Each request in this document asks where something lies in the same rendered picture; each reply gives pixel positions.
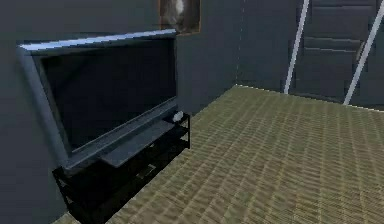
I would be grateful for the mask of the grey flat television set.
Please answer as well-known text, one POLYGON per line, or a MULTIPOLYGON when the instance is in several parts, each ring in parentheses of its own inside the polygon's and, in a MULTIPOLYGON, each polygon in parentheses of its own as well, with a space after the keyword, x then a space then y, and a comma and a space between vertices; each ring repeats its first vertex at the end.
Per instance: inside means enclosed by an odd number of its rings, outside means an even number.
POLYGON ((173 29, 19 44, 58 165, 119 167, 170 131, 178 110, 173 29))

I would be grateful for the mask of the black television stand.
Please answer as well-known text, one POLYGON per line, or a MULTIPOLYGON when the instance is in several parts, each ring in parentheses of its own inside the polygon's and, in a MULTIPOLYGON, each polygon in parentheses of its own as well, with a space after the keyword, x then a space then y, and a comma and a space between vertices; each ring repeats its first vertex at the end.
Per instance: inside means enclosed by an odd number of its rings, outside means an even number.
POLYGON ((171 129, 119 167, 99 160, 69 175, 52 171, 68 212, 80 224, 105 224, 177 155, 190 146, 190 116, 167 117, 171 129))

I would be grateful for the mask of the dark grey room door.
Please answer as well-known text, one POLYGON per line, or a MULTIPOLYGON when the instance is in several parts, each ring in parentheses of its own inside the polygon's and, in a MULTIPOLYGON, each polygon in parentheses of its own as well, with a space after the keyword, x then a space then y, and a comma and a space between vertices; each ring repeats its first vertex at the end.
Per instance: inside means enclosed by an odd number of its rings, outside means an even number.
POLYGON ((384 107, 384 0, 298 0, 283 92, 384 107))

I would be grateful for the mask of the brown framed wall picture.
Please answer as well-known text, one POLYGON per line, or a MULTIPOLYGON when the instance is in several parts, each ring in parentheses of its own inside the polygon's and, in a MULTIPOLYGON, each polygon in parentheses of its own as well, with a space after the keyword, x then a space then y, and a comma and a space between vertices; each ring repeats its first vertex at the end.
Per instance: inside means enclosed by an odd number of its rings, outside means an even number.
POLYGON ((179 35, 200 32, 201 0, 158 0, 161 29, 175 29, 179 35))

